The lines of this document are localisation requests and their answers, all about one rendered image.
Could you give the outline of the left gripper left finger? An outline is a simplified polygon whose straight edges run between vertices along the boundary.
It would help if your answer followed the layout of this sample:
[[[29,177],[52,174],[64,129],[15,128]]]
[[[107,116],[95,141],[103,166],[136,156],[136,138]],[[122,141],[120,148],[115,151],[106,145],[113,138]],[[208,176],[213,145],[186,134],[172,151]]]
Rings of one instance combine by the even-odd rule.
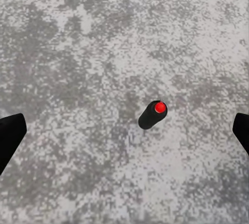
[[[27,133],[22,113],[0,119],[0,175]]]

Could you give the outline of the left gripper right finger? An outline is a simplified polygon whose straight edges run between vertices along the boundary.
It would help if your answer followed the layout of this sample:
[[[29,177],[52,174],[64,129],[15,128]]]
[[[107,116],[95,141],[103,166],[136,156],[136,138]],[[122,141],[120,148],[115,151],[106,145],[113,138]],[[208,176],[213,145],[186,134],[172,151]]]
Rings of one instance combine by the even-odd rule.
[[[236,114],[232,130],[247,154],[249,154],[249,115]]]

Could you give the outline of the insectifuge atomizer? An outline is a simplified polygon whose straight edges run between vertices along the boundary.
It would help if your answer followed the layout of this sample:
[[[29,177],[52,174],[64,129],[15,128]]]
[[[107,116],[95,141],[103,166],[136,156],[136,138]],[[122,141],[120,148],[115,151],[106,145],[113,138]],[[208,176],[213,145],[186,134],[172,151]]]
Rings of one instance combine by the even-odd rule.
[[[159,97],[159,99],[150,102],[149,106],[140,116],[138,123],[141,129],[150,129],[167,115],[168,108],[164,103],[165,97]]]

